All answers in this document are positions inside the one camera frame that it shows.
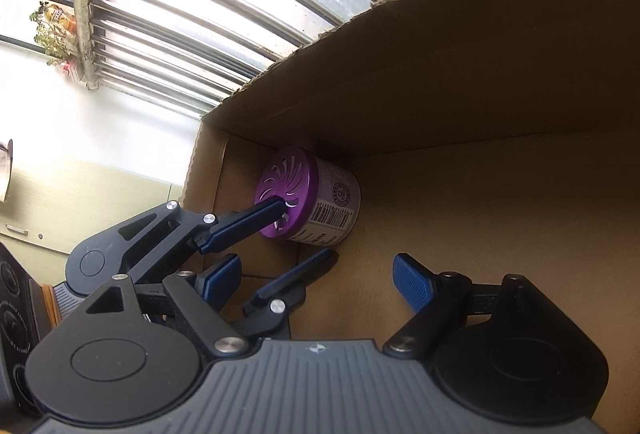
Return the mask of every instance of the purple container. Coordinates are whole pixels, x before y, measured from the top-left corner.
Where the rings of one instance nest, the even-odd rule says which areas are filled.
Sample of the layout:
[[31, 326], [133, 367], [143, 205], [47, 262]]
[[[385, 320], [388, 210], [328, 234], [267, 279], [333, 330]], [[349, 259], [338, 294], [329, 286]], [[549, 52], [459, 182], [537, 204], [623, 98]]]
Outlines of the purple container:
[[260, 232], [299, 243], [335, 245], [353, 228], [360, 187], [353, 174], [289, 145], [271, 156], [255, 191], [255, 202], [281, 196], [287, 212]]

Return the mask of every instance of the beige fabric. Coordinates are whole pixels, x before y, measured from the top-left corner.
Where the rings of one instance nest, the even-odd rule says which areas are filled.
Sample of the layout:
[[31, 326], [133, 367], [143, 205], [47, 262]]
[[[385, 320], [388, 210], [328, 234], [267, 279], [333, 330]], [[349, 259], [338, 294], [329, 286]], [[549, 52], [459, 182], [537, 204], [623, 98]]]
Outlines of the beige fabric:
[[11, 178], [11, 164], [14, 158], [14, 142], [4, 144], [0, 141], [0, 202], [4, 202], [9, 190], [9, 178]]

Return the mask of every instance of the cardboard box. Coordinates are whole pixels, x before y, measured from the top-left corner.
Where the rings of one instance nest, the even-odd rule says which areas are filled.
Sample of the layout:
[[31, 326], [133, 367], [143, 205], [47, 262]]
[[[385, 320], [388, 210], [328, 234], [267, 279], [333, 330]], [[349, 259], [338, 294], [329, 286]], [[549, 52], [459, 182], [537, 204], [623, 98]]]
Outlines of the cardboard box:
[[[385, 0], [207, 115], [185, 207], [252, 204], [288, 143], [353, 172], [362, 208], [294, 338], [383, 342], [412, 315], [408, 252], [476, 283], [526, 275], [605, 353], [594, 416], [640, 426], [640, 0]], [[256, 235], [248, 292], [308, 254]]]

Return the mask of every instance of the purple lid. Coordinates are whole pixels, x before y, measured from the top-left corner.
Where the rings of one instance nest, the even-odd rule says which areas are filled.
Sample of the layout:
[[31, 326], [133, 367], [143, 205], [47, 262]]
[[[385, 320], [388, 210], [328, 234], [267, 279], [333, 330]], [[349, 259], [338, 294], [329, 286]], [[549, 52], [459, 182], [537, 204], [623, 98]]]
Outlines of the purple lid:
[[271, 156], [262, 171], [255, 203], [277, 195], [287, 203], [282, 219], [261, 230], [266, 237], [289, 237], [306, 223], [318, 195], [318, 164], [313, 154], [288, 145]]

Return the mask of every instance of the cabinet handle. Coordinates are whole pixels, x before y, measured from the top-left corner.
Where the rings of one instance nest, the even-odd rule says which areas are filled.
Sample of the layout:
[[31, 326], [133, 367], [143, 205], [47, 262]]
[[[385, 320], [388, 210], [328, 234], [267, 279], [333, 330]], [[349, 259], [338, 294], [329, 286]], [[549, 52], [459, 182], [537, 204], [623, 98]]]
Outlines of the cabinet handle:
[[28, 230], [23, 230], [23, 229], [19, 229], [18, 227], [12, 227], [11, 225], [5, 225], [6, 229], [10, 232], [15, 232], [16, 234], [20, 234], [21, 236], [28, 236], [29, 235], [29, 231]]

